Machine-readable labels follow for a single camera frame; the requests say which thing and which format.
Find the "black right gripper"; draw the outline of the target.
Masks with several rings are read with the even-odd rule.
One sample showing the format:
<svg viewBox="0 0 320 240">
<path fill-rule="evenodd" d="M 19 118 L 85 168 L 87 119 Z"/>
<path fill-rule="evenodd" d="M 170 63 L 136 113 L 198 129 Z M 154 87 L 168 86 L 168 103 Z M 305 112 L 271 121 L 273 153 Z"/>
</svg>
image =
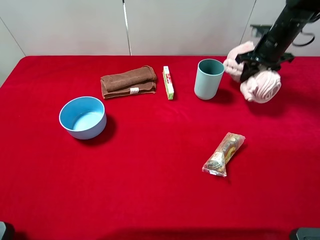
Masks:
<svg viewBox="0 0 320 240">
<path fill-rule="evenodd" d="M 292 35 L 274 35 L 266 33 L 260 39 L 254 50 L 238 54 L 235 58 L 238 64 L 243 63 L 240 82 L 243 83 L 261 69 L 278 70 L 284 62 L 291 63 L 295 56 L 286 52 L 293 43 Z"/>
</svg>

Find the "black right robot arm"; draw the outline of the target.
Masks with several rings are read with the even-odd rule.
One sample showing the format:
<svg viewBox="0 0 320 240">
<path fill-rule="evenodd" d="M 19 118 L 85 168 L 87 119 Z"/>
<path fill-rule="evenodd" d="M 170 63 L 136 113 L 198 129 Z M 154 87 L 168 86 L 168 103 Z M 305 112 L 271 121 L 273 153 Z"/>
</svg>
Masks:
<svg viewBox="0 0 320 240">
<path fill-rule="evenodd" d="M 273 25 L 252 24 L 261 38 L 254 50 L 238 54 L 235 58 L 238 64 L 243 63 L 240 82 L 261 70 L 279 71 L 283 62 L 292 62 L 295 56 L 286 50 L 290 45 L 305 47 L 311 44 L 315 34 L 304 32 L 303 28 L 319 19 L 318 0 L 287 0 Z"/>
</svg>

